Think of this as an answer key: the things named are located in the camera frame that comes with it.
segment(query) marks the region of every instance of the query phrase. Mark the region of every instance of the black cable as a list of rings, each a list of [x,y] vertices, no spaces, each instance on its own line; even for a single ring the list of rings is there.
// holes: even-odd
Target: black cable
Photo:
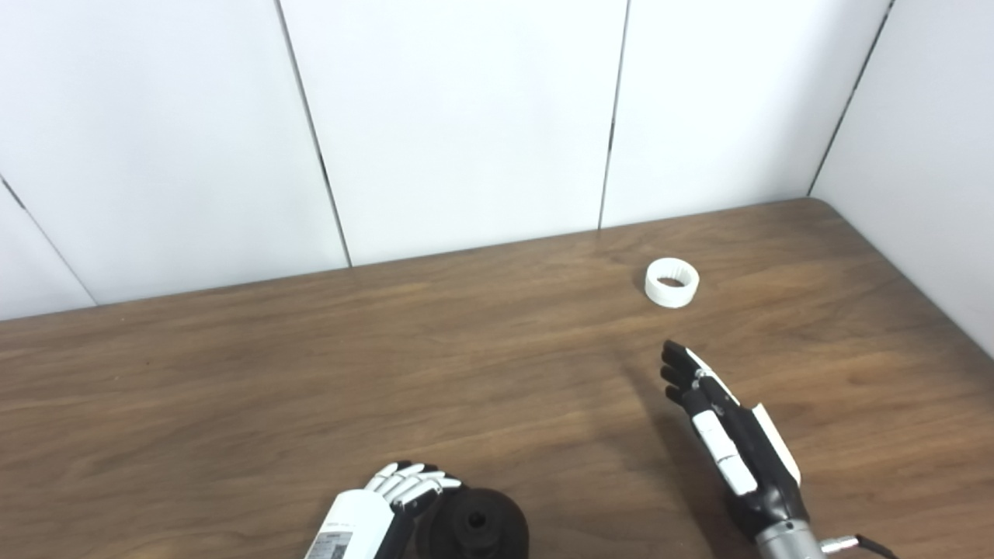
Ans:
[[[899,557],[895,555],[893,551],[862,534],[856,534],[856,541],[859,542],[859,544],[857,545],[859,545],[863,549],[866,549],[867,551],[873,551],[874,553],[880,555],[881,557],[887,557],[887,559],[899,559]]]

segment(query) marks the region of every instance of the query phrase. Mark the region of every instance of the label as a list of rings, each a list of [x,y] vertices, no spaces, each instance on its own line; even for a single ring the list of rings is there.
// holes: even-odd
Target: label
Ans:
[[[351,539],[352,532],[321,532],[304,559],[343,559]]]

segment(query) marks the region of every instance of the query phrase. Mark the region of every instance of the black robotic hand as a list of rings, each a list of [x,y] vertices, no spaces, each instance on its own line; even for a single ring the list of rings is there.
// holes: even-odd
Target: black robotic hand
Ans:
[[[686,347],[663,345],[666,397],[690,416],[728,488],[729,513],[764,559],[825,559],[863,547],[889,559],[890,549],[862,535],[815,539],[801,499],[801,474],[762,404],[744,408],[722,379]]]

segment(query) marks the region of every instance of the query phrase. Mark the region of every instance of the white robotic hand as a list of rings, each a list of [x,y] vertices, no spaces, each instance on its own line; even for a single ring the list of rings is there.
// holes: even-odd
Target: white robotic hand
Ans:
[[[338,494],[304,559],[398,559],[414,519],[461,486],[432,465],[389,464],[364,488]]]

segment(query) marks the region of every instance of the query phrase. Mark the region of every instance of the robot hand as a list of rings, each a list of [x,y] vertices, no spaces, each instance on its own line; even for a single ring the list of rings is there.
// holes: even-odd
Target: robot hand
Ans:
[[[722,379],[686,347],[663,345],[666,397],[690,416],[728,488],[729,513],[764,559],[824,559],[861,546],[897,559],[864,536],[819,542],[801,499],[800,470],[766,409],[744,408]]]
[[[396,462],[338,494],[304,559],[398,559],[414,520],[462,482],[437,467]]]

